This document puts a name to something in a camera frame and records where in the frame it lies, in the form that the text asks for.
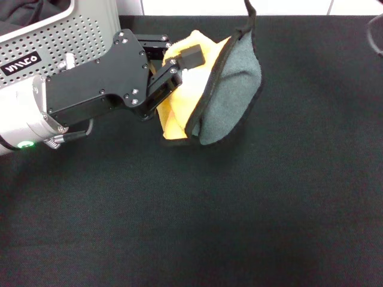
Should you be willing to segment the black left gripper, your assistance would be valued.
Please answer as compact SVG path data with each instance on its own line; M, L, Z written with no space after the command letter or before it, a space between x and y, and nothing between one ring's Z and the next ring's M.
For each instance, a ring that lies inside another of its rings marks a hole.
M117 32L103 56L51 76L46 83L48 114L71 126L113 109L135 108L131 101L142 103L147 94L147 58L163 60L171 46L167 35Z

